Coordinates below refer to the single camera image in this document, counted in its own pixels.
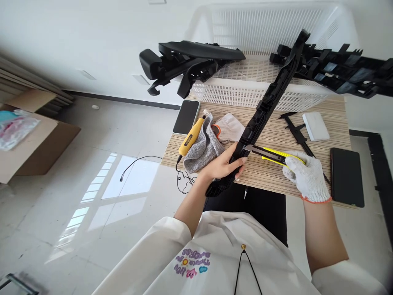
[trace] black baseboard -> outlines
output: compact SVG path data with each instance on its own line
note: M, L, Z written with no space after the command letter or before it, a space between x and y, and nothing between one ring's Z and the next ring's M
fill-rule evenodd
M63 90L63 91L70 94L70 95L75 95L75 96L84 96L84 97L98 98L98 99L103 99L103 100L111 100L111 101L116 101L116 102L139 104L139 105L145 105L148 107L160 107L163 109L180 110L180 106L178 106L176 104L163 104L160 102L148 102L148 101L144 101L144 100L133 100L133 99L129 99L129 98L119 98L119 97L115 97L115 96L92 94L92 93L85 93L85 92L78 92L78 91L71 91L71 90Z
M349 135L352 135L352 136L359 136L359 137L367 137L368 138L368 137L374 136L376 134L378 134L378 133L349 129Z
M379 198L381 199L390 244L393 247L393 198L391 197L393 180L381 135L358 130L349 130L349 134L367 138L368 148L370 149L370 155L373 161L375 180L377 181L375 189L378 191Z

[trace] white jacket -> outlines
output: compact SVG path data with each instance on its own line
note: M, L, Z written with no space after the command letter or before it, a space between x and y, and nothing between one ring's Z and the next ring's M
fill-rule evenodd
M246 213L202 214L193 239L187 225L165 217L115 266L93 295L233 294L241 245L261 291L269 294L387 294L359 266L342 261L314 272L310 282L290 250ZM246 255L236 294L259 294Z

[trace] gray cloth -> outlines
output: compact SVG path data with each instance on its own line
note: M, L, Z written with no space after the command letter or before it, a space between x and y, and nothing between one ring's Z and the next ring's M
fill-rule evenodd
M203 122L198 138L184 158L184 167L188 173L195 173L221 155L225 148L218 141L211 127L213 115L208 114Z

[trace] utility knife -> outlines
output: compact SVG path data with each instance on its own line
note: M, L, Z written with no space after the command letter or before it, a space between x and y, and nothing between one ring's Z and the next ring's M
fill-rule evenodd
M276 151L273 149L269 149L267 147L258 147L256 145L247 145L244 149L249 152L253 152L254 154L258 154L258 155L262 156L262 159L264 159L264 160L269 160L269 161L272 161L274 163L277 163L277 164L280 164L280 165L283 165L286 167L287 167L287 165L285 163L286 157L294 157L294 158L299 159L298 157L296 157L294 155L279 152L279 151Z

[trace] phone screen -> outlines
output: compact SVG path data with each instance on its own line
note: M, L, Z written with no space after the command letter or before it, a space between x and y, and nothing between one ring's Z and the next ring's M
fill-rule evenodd
M173 132L178 134L188 134L194 126L195 118L199 111L200 102L196 100L184 100L177 115Z
M364 207L359 153L332 148L332 198L334 201Z

